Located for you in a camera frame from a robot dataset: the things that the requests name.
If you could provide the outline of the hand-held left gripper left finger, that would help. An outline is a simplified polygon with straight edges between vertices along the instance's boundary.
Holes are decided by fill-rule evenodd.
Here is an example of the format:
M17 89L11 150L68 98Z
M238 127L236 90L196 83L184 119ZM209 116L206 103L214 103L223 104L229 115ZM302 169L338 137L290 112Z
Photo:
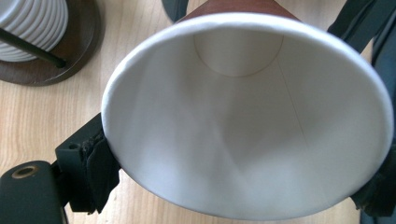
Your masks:
M56 165L65 177L64 200L74 212L101 213L111 191L120 183L120 165L97 114L55 149Z

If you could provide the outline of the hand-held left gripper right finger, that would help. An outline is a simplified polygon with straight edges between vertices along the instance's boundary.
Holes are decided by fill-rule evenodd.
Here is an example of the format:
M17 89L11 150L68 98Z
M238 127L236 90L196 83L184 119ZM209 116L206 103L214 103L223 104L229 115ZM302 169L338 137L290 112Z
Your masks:
M396 145L375 175L351 196L356 208L369 217L391 217L396 208Z

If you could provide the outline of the black wire cup holder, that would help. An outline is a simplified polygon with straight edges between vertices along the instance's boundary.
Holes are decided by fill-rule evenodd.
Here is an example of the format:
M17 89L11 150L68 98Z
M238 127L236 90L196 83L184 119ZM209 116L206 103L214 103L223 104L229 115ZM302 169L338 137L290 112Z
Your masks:
M69 22L59 44L50 51L65 60L58 68L50 62L1 62L0 80L24 86L48 86L68 79L92 57L101 39L101 15L96 0L65 0Z

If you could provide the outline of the stack of white cups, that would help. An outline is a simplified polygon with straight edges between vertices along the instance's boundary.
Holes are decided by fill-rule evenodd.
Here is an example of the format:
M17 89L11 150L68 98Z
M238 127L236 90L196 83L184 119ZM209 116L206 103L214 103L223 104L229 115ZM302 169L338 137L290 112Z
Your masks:
M45 51L61 41L67 23L66 0L0 0L0 28Z

